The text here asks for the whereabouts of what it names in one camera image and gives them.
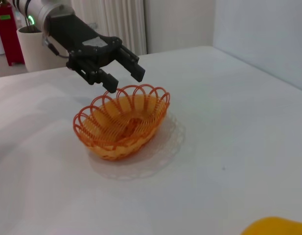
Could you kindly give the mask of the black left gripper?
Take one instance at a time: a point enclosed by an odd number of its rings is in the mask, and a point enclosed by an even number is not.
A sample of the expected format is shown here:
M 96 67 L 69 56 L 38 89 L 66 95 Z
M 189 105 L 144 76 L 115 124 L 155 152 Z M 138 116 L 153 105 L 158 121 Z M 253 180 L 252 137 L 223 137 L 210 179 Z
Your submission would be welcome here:
M 47 17 L 49 35 L 69 53 L 67 67 L 76 71 L 89 84 L 101 84 L 115 93 L 118 80 L 101 67 L 118 61 L 138 82 L 143 80 L 145 69 L 136 56 L 122 45 L 118 37 L 98 34 L 75 14 Z

